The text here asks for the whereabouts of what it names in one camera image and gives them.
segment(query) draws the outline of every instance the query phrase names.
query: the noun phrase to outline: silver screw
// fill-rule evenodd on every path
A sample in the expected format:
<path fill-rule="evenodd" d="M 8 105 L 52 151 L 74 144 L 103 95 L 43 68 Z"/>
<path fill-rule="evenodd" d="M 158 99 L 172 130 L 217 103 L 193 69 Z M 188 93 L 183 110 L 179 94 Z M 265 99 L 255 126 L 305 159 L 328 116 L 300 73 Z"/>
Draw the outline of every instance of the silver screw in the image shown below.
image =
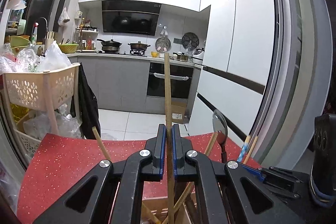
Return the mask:
<path fill-rule="evenodd" d="M 140 156 L 142 157 L 147 157 L 151 152 L 147 149 L 141 150 L 140 151 Z"/>
<path fill-rule="evenodd" d="M 191 158 L 194 158 L 194 157 L 197 156 L 197 151 L 195 151 L 195 150 L 189 150 L 189 151 L 187 152 L 187 155 L 188 155 L 189 157 L 191 157 Z"/>
<path fill-rule="evenodd" d="M 110 165 L 110 161 L 109 160 L 101 160 L 100 162 L 99 162 L 99 166 L 100 167 L 103 167 L 103 168 L 105 168 L 105 167 L 107 167 L 107 166 L 109 166 Z"/>
<path fill-rule="evenodd" d="M 229 167 L 230 169 L 236 169 L 238 167 L 238 163 L 236 163 L 234 160 L 230 160 L 227 163 L 227 167 Z"/>

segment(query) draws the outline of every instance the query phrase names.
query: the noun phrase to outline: wooden stick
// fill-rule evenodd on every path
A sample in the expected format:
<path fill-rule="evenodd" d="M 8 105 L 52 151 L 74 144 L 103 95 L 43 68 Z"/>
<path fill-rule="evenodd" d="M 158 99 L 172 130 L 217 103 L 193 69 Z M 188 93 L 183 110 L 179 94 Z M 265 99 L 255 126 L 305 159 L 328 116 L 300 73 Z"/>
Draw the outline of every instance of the wooden stick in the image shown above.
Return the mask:
<path fill-rule="evenodd" d="M 205 149 L 205 154 L 207 156 L 210 155 L 211 150 L 213 148 L 213 145 L 216 142 L 216 138 L 217 138 L 218 133 L 214 132 L 211 135 L 211 138 L 209 140 L 209 143 L 207 145 L 207 148 Z M 179 208 L 181 207 L 181 205 L 183 204 L 183 202 L 185 201 L 186 197 L 191 194 L 192 190 L 194 188 L 194 183 L 193 182 L 188 182 L 187 187 L 185 188 L 185 190 L 183 191 L 182 195 L 180 196 L 180 198 L 177 200 L 177 202 L 174 205 L 174 214 L 179 210 Z M 166 219 L 162 222 L 162 224 L 167 224 L 168 223 L 168 217 L 166 217 Z"/>
<path fill-rule="evenodd" d="M 111 156 L 110 154 L 107 152 L 105 145 L 103 144 L 103 141 L 101 140 L 98 130 L 96 127 L 92 128 L 93 134 L 96 137 L 96 140 L 98 142 L 98 145 L 101 149 L 101 151 L 104 154 L 104 157 L 109 160 L 110 162 L 112 162 Z M 153 213 L 151 212 L 151 210 L 144 204 L 141 204 L 141 212 L 144 212 L 144 214 L 150 218 L 151 220 L 153 220 L 155 222 L 155 224 L 161 224 L 161 221 L 157 219 L 157 217 L 155 215 L 153 215 Z"/>
<path fill-rule="evenodd" d="M 254 140 L 253 140 L 253 143 L 252 143 L 252 145 L 251 145 L 250 151 L 247 153 L 247 156 L 246 156 L 246 158 L 245 158 L 243 164 L 246 164 L 247 161 L 249 160 L 249 158 L 250 158 L 250 156 L 251 156 L 251 154 L 252 154 L 252 152 L 253 152 L 253 149 L 254 149 L 254 147 L 255 147 L 255 144 L 257 143 L 257 140 L 258 140 L 258 136 L 255 136 L 255 138 L 254 138 Z"/>
<path fill-rule="evenodd" d="M 169 53 L 165 53 L 165 105 L 166 105 L 166 128 L 167 128 L 167 188 L 168 188 L 168 220 L 174 224 L 174 168 L 172 147 L 172 116 L 171 116 L 171 89 L 170 89 L 170 64 Z"/>

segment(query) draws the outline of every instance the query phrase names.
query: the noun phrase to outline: triangular cutout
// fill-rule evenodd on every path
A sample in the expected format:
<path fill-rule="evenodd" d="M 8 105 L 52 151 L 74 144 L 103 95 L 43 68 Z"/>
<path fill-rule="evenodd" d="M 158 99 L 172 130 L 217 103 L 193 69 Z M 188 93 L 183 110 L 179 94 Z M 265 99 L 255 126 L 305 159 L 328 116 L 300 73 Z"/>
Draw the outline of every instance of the triangular cutout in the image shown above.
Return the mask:
<path fill-rule="evenodd" d="M 83 213 L 88 205 L 98 178 L 96 176 L 90 178 L 81 188 L 79 188 L 65 203 L 65 205 Z"/>
<path fill-rule="evenodd" d="M 256 215 L 273 207 L 273 202 L 269 200 L 253 183 L 246 177 L 242 177 L 240 182 L 245 190 L 253 213 Z"/>

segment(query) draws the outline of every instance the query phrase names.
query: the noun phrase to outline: red table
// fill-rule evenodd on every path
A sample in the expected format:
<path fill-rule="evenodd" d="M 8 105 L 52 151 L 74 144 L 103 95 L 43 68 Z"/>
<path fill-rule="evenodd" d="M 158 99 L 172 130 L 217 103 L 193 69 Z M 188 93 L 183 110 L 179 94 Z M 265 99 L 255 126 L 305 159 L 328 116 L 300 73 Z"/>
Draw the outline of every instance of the red table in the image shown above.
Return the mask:
<path fill-rule="evenodd" d="M 193 148 L 204 153 L 211 134 L 187 137 Z M 112 161 L 127 159 L 144 148 L 146 141 L 104 141 Z M 240 148 L 230 139 L 226 142 L 228 160 L 238 158 Z M 23 178 L 17 217 L 22 224 L 31 224 L 41 213 L 104 159 L 95 140 L 71 139 L 47 134 L 41 142 Z M 215 143 L 211 160 L 221 161 L 221 149 Z M 248 165 L 258 168 L 250 159 Z M 167 196 L 167 176 L 161 182 L 145 182 L 143 198 Z"/>

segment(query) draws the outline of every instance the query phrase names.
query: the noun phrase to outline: countertop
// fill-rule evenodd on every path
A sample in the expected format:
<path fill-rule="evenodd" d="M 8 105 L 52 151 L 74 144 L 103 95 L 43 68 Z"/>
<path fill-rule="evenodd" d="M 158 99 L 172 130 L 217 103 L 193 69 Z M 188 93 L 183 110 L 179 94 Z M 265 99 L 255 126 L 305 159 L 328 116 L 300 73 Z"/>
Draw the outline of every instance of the countertop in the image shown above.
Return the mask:
<path fill-rule="evenodd" d="M 77 57 L 77 56 L 95 56 L 95 57 L 110 57 L 110 58 L 129 58 L 129 59 L 142 59 L 148 60 L 155 63 L 164 63 L 164 58 L 161 57 L 152 57 L 152 56 L 137 56 L 137 55 L 126 55 L 126 54 L 103 54 L 96 52 L 76 52 L 73 54 L 67 54 L 68 57 Z M 203 65 L 195 64 L 193 62 L 181 62 L 176 60 L 170 60 L 170 64 L 178 65 L 182 67 L 195 67 L 202 69 Z"/>
<path fill-rule="evenodd" d="M 204 153 L 210 137 L 211 133 L 187 139 L 191 140 L 195 150 Z M 145 143 L 146 141 L 104 141 L 114 162 L 125 160 L 131 154 L 143 149 Z M 227 139 L 225 147 L 227 159 L 236 160 L 240 153 L 239 146 Z M 221 161 L 221 149 L 217 143 L 209 158 Z M 47 134 L 22 181 L 17 205 L 17 217 L 21 223 L 32 224 L 41 213 L 103 159 L 104 156 L 96 140 Z M 253 159 L 249 159 L 247 165 L 253 168 L 260 167 Z M 162 181 L 145 182 L 143 188 L 143 199 L 162 196 L 167 196 L 166 168 Z"/>

